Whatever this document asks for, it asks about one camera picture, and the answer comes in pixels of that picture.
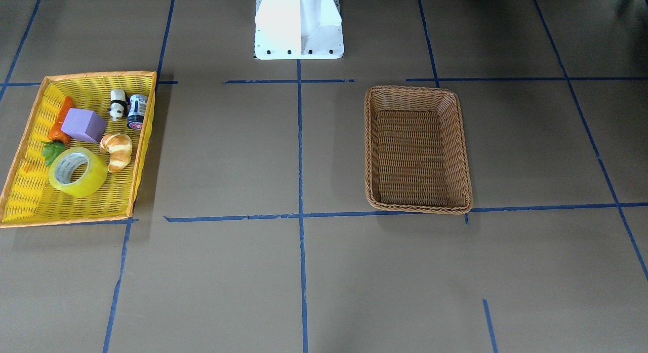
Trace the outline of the yellow tape roll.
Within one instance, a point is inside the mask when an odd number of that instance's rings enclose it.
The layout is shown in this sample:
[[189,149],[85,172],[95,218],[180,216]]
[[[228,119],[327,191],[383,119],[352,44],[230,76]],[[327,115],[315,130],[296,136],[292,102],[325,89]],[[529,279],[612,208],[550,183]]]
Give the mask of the yellow tape roll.
[[106,181],[107,164],[88,148],[72,147],[55,158],[48,176],[54,189],[74,198],[85,198]]

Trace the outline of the brown wicker basket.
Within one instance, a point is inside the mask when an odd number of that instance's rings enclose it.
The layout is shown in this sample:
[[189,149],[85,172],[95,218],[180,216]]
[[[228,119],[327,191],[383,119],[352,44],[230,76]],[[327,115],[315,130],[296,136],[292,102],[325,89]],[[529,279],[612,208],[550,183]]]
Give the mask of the brown wicker basket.
[[473,193],[456,93],[371,86],[363,111],[364,182],[373,208],[447,215],[470,212]]

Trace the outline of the yellow woven plastic basket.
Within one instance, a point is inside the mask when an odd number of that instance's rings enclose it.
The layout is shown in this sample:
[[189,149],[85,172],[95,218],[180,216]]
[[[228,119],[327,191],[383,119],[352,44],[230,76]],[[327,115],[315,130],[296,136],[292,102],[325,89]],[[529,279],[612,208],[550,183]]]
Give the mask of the yellow woven plastic basket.
[[[132,217],[144,160],[149,148],[154,116],[155,71],[107,71],[47,76],[41,82],[21,141],[2,191],[2,227],[61,225],[77,222],[123,220]],[[113,122],[109,115],[110,92],[147,97],[141,130],[127,127],[125,119]],[[131,162],[109,173],[104,184],[85,198],[75,198],[49,181],[42,149],[66,98],[84,110],[95,111],[107,121],[107,134],[123,133],[133,144]]]

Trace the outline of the toy croissant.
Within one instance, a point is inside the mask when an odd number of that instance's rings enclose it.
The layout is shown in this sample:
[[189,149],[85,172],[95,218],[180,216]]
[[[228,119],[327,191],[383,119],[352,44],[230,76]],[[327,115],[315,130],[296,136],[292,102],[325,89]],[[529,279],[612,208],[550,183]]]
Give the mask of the toy croissant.
[[100,140],[99,148],[100,152],[109,154],[109,173],[121,172],[131,162],[133,145],[127,134],[106,134]]

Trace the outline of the purple foam cube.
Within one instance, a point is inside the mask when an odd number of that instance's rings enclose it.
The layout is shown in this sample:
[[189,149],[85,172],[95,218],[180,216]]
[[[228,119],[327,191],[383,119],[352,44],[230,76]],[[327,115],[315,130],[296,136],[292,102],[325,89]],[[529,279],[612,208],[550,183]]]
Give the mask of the purple foam cube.
[[95,111],[70,108],[61,130],[74,140],[99,143],[107,128],[107,121]]

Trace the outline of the orange toy carrot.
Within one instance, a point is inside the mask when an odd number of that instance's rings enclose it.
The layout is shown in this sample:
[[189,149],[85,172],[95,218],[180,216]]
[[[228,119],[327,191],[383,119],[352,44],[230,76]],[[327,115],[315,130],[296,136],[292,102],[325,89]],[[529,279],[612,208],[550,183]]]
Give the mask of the orange toy carrot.
[[66,150],[67,144],[71,140],[71,136],[65,133],[62,130],[63,123],[67,118],[68,111],[74,106],[74,102],[71,97],[66,96],[63,99],[62,106],[56,117],[55,123],[51,127],[47,138],[48,141],[42,141],[42,157],[46,166],[50,166],[55,159]]

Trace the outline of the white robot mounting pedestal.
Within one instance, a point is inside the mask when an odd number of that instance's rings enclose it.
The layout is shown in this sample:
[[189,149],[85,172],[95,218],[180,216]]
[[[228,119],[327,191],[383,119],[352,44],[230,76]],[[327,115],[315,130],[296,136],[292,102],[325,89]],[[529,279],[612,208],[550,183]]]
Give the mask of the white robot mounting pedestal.
[[334,60],[345,53],[340,0],[256,0],[258,60]]

